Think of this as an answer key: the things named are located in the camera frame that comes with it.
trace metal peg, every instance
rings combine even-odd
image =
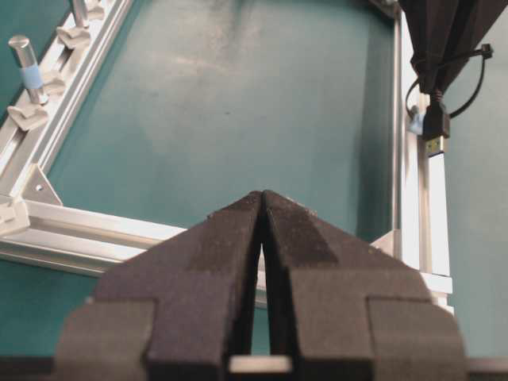
[[[25,88],[29,92],[30,100],[32,103],[44,105],[48,101],[48,96],[44,91],[44,83],[30,39],[27,36],[17,35],[9,40],[9,46],[19,67]]]
[[[78,28],[88,28],[88,9],[85,0],[69,0]]]

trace green surface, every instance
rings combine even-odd
[[[483,89],[452,121],[446,156],[452,304],[472,356],[508,356],[508,11],[483,39],[492,43]],[[460,106],[478,81],[472,60],[444,100]]]
[[[49,175],[64,204],[187,227],[271,188],[385,233],[392,32],[361,4],[137,0]],[[0,354],[51,354],[93,284],[0,262]]]
[[[268,311],[261,308],[256,308],[256,312],[254,313],[254,327],[252,331],[252,354],[270,354]]]
[[[54,353],[65,317],[96,279],[0,260],[0,356]]]
[[[15,34],[24,34],[32,41],[36,55],[41,57],[68,8],[68,0],[0,1],[0,120],[21,88],[19,70],[7,41]]]

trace aluminum rail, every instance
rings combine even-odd
[[[392,162],[391,162],[391,228],[393,231],[401,229],[401,188],[402,188],[402,171],[401,171],[401,18],[400,11],[396,11],[394,17],[394,87],[393,91],[393,110],[392,110]],[[397,238],[393,240],[393,252],[400,250],[397,245]]]
[[[132,0],[101,2],[105,8],[103,20],[90,23],[87,32],[90,44],[70,51],[55,37],[40,62],[40,70],[58,71],[66,83],[62,95],[50,96],[44,110],[49,121],[44,127],[23,133],[7,118],[0,128],[0,194],[17,195],[29,172],[29,166],[39,164],[47,172],[70,129],[78,110],[87,96],[102,61],[106,57],[121,24],[129,12]],[[65,29],[75,26],[70,14],[63,24]],[[30,103],[27,91],[23,91],[15,106]]]
[[[0,241],[0,258],[100,276],[185,229],[25,201],[30,227]]]

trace blue band on peg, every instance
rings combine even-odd
[[[44,84],[40,76],[39,65],[36,63],[28,67],[20,67],[21,77],[27,89],[38,89]]]

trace metal rod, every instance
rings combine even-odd
[[[19,67],[30,100],[32,103],[44,105],[48,101],[48,96],[44,91],[44,83],[30,39],[27,36],[16,35],[9,40],[9,46]]]
[[[392,125],[392,185],[391,185],[391,228],[401,228],[401,20],[397,10],[394,17],[394,88],[393,88],[393,125]]]
[[[88,9],[85,0],[69,0],[71,3],[74,22],[78,28],[88,28]]]

